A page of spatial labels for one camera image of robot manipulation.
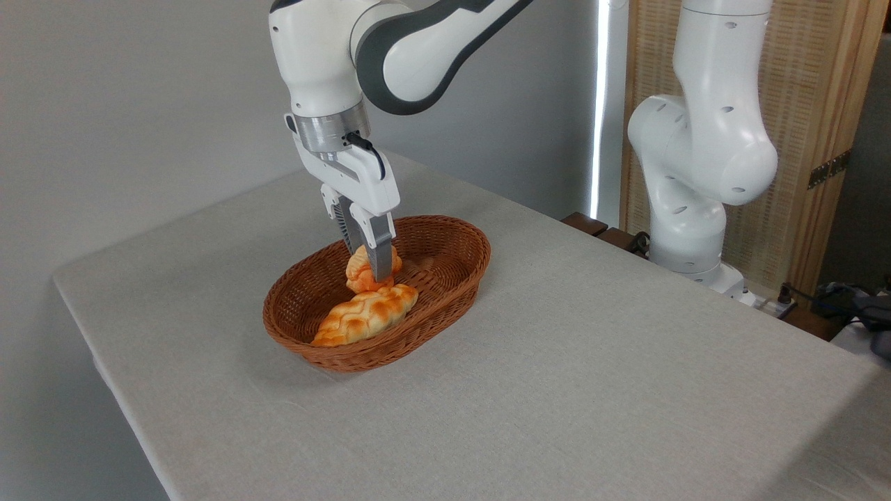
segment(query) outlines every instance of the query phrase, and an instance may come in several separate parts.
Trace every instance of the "croissant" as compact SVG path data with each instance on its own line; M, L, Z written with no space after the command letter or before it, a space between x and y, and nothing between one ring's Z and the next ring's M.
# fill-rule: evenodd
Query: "croissant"
M393 274L402 269L402 259L396 254L396 247L391 247L393 259ZM368 291L377 291L381 287L392 287L393 275L388 276L383 282L374 281L372 265L368 262L368 251L365 246L356 250L356 254L347 263L347 287L356 294Z
M401 322L417 301L418 290L403 283L362 292L332 308L309 344L340 346L368 339Z

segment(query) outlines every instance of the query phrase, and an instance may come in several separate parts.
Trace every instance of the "basket rim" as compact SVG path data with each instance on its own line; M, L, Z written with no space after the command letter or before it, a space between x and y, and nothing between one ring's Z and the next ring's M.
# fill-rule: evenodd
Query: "basket rim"
M483 274L486 272L489 260L492 257L492 250L488 238L486 238L486 234L484 234L482 230L480 230L473 224L463 219L443 215L407 216L395 219L394 225L404 225L411 223L412 221L431 219L436 220L439 224L461 227L468 234L476 237L476 239L478 239L478 241L481 243L481 247L483 249L483 252L481 253L481 259L478 261L477 265L470 271L468 277L464 279L457 287L454 287L452 290L450 290L448 293L434 299L433 302L426 307L429 313L431 315L434 315L442 308L448 307L451 302L466 294L470 289L477 288L479 286L479 282L482 279ZM331 244L322 247L320 251L328 249L332 246L345 247L345 245L346 244L342 240L337 240L336 242L332 242ZM272 315L272 307L275 301L283 292L284 285L291 279L296 271L296 268L302 262L303 260L300 260L298 263L295 263L293 266L288 268L288 270L285 271L285 273L282 274L282 276L279 277L278 280L275 281L272 288L270 288L269 293L266 295L266 299L263 303L263 324L266 327L266 331L270 335L270 337L282 344L285 348L291 349L292 351L297 351L301 354L324 354L326 357L355 356L365 351L374 350L382 344L387 344L389 342L397 340L403 335L405 331L414 328L417 324L423 322L425 319L425 317L412 316L410 312L409 315L406 316L406 318L402 322L394 325L393 327L390 327L382 333L379 333L368 339L340 346L312 346L307 342L291 338L290 336L284 334L283 329L281 329L278 323L274 320L274 316Z

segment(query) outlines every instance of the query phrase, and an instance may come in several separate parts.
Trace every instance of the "gray wall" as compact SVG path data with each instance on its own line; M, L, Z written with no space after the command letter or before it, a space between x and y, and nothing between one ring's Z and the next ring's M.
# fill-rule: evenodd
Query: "gray wall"
M879 43L838 198L820 283L883 284L891 274L891 34Z
M0 2L0 499L163 499L50 274L299 168L270 1ZM372 138L546 214L585 209L588 4L537 0L434 109L373 112Z

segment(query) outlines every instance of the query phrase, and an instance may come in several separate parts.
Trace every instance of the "gray tablecloth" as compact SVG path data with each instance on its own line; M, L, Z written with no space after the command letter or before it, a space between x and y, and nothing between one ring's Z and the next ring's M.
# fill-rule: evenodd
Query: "gray tablecloth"
M299 172L55 281L173 499L889 499L886 371L391 155L397 216L481 228L477 304L394 364L272 341L266 292L338 239Z

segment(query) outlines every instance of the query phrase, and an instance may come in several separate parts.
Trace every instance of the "wicker basket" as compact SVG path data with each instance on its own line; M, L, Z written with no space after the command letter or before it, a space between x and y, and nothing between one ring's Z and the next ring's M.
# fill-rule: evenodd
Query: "wicker basket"
M460 318L477 297L491 248L478 228L447 216L395 221L393 244L403 260L396 283L418 289L418 302L401 323L373 338L333 348L310 346L319 324L354 293L344 270L349 251L335 242L291 267L263 305L269 335L309 363L332 371L367 371L408 355Z

